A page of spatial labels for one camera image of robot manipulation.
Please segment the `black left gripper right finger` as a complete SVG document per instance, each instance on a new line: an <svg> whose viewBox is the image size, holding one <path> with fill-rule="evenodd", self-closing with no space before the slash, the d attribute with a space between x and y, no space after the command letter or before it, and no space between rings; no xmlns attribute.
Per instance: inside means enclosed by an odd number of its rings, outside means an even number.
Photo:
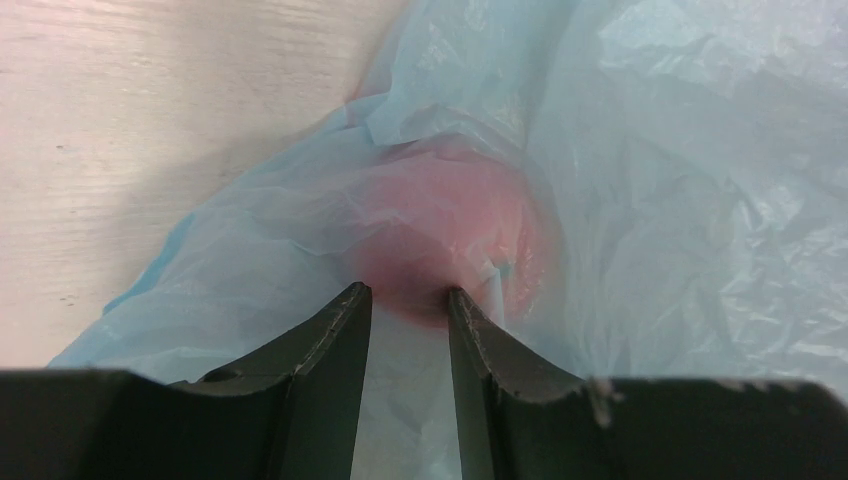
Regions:
<svg viewBox="0 0 848 480"><path fill-rule="evenodd" d="M843 479L847 407L822 385L583 379L447 295L466 479Z"/></svg>

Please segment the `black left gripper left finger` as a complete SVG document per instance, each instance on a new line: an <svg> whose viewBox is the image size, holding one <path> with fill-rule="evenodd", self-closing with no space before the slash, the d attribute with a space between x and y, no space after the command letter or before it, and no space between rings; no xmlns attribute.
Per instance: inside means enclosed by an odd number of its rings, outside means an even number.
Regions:
<svg viewBox="0 0 848 480"><path fill-rule="evenodd" d="M363 283L194 382L5 370L5 479L346 479L372 319Z"/></svg>

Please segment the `light blue plastic bag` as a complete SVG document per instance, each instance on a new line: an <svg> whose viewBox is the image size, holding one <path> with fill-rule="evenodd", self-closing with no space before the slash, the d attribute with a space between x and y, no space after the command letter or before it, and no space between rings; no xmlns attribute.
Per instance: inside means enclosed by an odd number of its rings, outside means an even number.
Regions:
<svg viewBox="0 0 848 480"><path fill-rule="evenodd" d="M416 1L358 97L184 217L51 366L172 383L247 354L361 281L374 169L444 148L549 210L557 274L492 319L553 364L846 400L843 1ZM375 303L351 475L459 479L446 329Z"/></svg>

